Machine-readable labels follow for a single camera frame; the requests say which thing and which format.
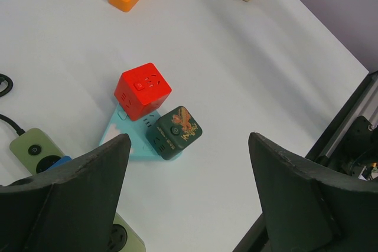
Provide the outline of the teal triangular power socket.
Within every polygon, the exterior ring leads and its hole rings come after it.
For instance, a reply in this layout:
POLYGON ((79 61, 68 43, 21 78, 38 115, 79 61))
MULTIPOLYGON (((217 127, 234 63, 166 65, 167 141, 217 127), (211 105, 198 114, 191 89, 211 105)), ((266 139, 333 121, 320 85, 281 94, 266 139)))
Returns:
POLYGON ((162 157, 159 156, 146 138, 147 130, 151 128, 160 117, 161 115, 155 110, 136 121, 132 121, 120 104, 118 104, 99 145, 106 143, 119 134, 126 133, 131 140, 130 161, 163 161, 162 157))

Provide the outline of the dark green cube adapter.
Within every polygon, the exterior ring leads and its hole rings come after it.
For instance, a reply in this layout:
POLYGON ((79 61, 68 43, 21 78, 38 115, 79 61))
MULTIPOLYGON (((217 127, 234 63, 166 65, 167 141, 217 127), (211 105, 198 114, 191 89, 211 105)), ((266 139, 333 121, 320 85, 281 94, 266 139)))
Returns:
POLYGON ((193 144, 203 130, 188 109, 178 106, 156 120, 146 138, 159 156, 168 161, 193 144))

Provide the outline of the blue cube plug adapter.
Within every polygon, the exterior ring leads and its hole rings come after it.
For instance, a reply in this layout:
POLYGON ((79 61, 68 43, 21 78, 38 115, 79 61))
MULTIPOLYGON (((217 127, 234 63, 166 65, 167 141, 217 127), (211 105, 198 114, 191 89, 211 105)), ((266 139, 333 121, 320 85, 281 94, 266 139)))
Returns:
POLYGON ((72 160, 71 157, 69 156, 62 156, 60 159, 56 159, 55 161, 51 161, 48 166, 47 166, 47 169, 46 170, 49 170, 49 169, 52 169, 52 168, 55 168, 55 167, 58 167, 64 163, 67 163, 67 162, 70 162, 72 160))

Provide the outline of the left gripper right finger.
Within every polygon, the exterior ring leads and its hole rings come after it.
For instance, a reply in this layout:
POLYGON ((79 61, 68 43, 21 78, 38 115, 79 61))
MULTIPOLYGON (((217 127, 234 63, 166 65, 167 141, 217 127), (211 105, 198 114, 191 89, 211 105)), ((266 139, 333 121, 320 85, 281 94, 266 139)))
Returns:
POLYGON ((248 144, 272 251, 377 251, 377 182, 333 171, 260 133, 248 144))

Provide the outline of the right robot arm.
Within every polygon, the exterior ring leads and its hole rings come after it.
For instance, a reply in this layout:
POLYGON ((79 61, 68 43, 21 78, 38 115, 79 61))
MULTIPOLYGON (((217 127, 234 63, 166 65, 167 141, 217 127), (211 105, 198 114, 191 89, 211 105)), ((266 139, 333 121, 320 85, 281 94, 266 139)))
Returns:
POLYGON ((377 181, 377 73, 363 80, 306 158, 342 174, 377 181))

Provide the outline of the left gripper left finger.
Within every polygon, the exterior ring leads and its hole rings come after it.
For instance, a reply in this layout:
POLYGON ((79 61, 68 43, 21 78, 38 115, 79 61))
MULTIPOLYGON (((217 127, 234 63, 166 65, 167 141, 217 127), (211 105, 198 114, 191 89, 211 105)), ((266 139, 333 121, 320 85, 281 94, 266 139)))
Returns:
POLYGON ((1 187, 2 251, 121 251, 131 239, 115 221, 131 140, 120 134, 91 152, 1 187))

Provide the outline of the green power strip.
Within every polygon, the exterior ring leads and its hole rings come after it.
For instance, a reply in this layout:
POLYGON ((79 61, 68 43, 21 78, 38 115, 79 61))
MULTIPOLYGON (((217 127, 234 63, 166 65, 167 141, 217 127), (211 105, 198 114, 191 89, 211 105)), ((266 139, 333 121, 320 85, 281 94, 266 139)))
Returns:
MULTIPOLYGON (((19 129, 17 134, 19 136, 10 143, 9 148, 32 175, 47 171, 47 166, 51 161, 66 156, 51 138, 38 128, 32 128, 28 131, 19 129)), ((145 244, 139 235, 118 213, 114 213, 106 251, 145 250, 145 244)))

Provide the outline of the red cube plug adapter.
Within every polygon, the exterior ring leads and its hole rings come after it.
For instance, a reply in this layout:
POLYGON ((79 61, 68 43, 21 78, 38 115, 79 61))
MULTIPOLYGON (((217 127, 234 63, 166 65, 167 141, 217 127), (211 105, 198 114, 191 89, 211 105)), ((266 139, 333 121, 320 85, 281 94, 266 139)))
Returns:
POLYGON ((121 74, 114 96, 128 117, 136 121, 157 110, 172 88, 153 63, 146 63, 121 74))

